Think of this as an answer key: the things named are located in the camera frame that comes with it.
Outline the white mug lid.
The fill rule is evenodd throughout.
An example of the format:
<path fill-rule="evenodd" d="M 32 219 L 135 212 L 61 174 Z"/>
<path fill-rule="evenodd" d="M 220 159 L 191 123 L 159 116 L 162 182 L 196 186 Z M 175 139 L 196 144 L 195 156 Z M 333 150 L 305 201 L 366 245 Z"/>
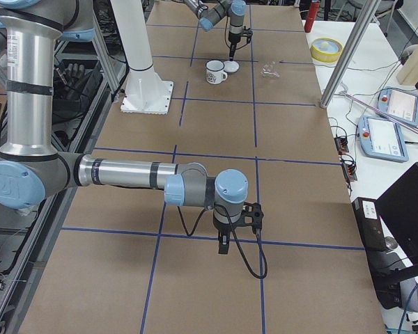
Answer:
<path fill-rule="evenodd" d="M 240 69 L 240 65 L 236 61 L 224 61 L 224 71 L 228 74 L 236 73 Z"/>

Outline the clear glass funnel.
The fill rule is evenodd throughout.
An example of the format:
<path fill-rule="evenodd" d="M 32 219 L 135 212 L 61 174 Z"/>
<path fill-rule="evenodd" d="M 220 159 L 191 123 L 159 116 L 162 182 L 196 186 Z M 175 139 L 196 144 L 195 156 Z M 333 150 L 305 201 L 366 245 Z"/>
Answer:
<path fill-rule="evenodd" d="M 280 74 L 276 70 L 276 63 L 274 61 L 265 63 L 261 68 L 261 76 L 269 78 L 279 78 Z"/>

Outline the white enamel mug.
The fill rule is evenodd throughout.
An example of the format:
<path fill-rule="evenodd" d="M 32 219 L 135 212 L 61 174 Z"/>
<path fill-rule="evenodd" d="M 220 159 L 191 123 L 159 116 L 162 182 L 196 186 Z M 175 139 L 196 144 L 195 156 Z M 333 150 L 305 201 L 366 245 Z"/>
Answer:
<path fill-rule="evenodd" d="M 219 60 L 211 60 L 206 63 L 206 81 L 216 85 L 226 81 L 228 75 L 224 71 L 224 63 Z"/>

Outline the red bottle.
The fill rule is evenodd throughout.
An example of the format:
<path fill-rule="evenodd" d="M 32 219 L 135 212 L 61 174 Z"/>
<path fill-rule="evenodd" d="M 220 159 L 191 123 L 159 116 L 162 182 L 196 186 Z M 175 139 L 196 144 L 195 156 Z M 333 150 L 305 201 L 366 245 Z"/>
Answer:
<path fill-rule="evenodd" d="M 316 20 L 316 16 L 317 16 L 319 8 L 320 8 L 320 0 L 312 0 L 309 6 L 307 17 L 305 19 L 305 24 L 304 24 L 305 33 L 311 32 L 314 22 Z"/>

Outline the yellow tape roll with dish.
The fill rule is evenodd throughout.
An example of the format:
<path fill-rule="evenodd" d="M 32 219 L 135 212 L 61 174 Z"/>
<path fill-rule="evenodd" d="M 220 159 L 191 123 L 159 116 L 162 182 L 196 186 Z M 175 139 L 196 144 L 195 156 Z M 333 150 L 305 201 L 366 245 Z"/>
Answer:
<path fill-rule="evenodd" d="M 343 45 L 332 38 L 316 38 L 310 47 L 311 57 L 323 63 L 335 63 L 343 51 Z"/>

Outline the black box with label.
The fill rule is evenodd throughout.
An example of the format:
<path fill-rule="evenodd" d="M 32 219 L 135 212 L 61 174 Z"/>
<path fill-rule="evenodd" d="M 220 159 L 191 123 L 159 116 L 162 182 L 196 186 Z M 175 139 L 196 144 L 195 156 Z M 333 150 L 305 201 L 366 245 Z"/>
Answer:
<path fill-rule="evenodd" d="M 367 251 L 386 251 L 385 236 L 375 200 L 357 197 L 352 206 L 364 248 Z"/>

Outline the orange black connector board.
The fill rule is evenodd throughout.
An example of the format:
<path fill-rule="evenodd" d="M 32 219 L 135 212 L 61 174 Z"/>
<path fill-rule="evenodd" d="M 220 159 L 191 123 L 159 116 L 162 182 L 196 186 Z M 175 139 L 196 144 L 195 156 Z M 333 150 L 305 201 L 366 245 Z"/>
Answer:
<path fill-rule="evenodd" d="M 349 153 L 347 136 L 336 136 L 334 138 L 334 142 L 335 142 L 335 146 L 338 151 L 338 154 Z"/>

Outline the long metal rod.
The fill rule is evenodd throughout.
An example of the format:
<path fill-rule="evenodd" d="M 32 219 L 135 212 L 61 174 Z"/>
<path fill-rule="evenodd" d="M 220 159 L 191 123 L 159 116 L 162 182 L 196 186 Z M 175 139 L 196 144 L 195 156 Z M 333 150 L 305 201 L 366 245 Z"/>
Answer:
<path fill-rule="evenodd" d="M 348 94 L 346 91 L 341 91 L 341 92 L 338 93 L 338 95 L 343 96 L 343 97 L 347 97 L 351 101 L 356 102 L 358 104 L 361 104 L 365 108 L 372 110 L 377 115 L 379 115 L 381 117 L 384 117 L 384 118 L 400 125 L 401 127 L 404 127 L 405 129 L 412 132 L 413 134 L 418 135 L 418 129 L 416 127 L 413 127 L 412 125 L 408 125 L 404 122 L 401 122 L 399 119 L 395 118 L 394 116 L 391 116 L 388 113 L 385 113 L 385 112 L 375 108 L 374 106 L 371 106 L 370 104 L 367 104 L 366 102 L 363 102 L 362 100 L 359 100 L 356 97 L 353 97 L 352 95 Z"/>

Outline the near blue teach pendant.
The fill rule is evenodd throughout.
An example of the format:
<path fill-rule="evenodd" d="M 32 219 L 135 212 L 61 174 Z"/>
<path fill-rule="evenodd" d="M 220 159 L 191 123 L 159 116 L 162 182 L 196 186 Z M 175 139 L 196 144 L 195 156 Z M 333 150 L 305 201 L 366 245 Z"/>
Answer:
<path fill-rule="evenodd" d="M 395 122 L 362 116 L 358 130 L 360 145 L 366 156 L 395 162 L 409 160 L 401 127 Z"/>

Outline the blue teach pendant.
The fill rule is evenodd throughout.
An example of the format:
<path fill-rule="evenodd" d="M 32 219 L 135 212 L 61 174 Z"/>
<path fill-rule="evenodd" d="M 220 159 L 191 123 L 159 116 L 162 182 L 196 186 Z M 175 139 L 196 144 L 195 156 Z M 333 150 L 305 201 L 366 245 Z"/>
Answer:
<path fill-rule="evenodd" d="M 395 162 L 409 160 L 401 127 L 395 122 L 362 116 L 358 130 L 360 145 L 366 156 Z"/>
<path fill-rule="evenodd" d="M 378 109 L 405 124 L 418 126 L 418 95 L 400 88 L 387 87 L 380 91 Z"/>

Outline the far blue teach pendant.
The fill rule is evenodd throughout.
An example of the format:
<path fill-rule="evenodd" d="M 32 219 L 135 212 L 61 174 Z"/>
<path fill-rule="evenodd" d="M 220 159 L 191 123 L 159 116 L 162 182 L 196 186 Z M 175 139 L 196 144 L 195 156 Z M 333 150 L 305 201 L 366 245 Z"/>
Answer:
<path fill-rule="evenodd" d="M 405 124 L 418 126 L 418 95 L 400 88 L 387 87 L 380 91 L 378 109 Z"/>

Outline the black laptop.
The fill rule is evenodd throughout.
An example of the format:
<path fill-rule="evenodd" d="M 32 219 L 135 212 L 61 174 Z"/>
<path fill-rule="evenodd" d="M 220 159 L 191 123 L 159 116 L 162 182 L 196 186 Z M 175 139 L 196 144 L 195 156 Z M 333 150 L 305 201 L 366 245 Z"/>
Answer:
<path fill-rule="evenodd" d="M 379 302 L 386 309 L 406 307 L 418 312 L 418 162 L 414 163 L 377 200 L 376 211 L 412 262 L 406 266 L 388 255 L 369 253 L 369 266 Z"/>

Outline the aluminium frame post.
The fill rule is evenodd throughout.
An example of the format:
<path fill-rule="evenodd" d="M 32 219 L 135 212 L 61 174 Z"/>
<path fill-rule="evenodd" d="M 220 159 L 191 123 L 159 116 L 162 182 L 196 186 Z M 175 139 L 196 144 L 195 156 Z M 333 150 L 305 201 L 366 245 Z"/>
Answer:
<path fill-rule="evenodd" d="M 331 102 L 341 80 L 348 69 L 348 66 L 361 42 L 372 17 L 375 15 L 381 0 L 368 0 L 362 7 L 361 13 L 346 41 L 343 52 L 333 70 L 332 76 L 327 83 L 324 93 L 320 99 L 320 107 L 326 109 Z"/>

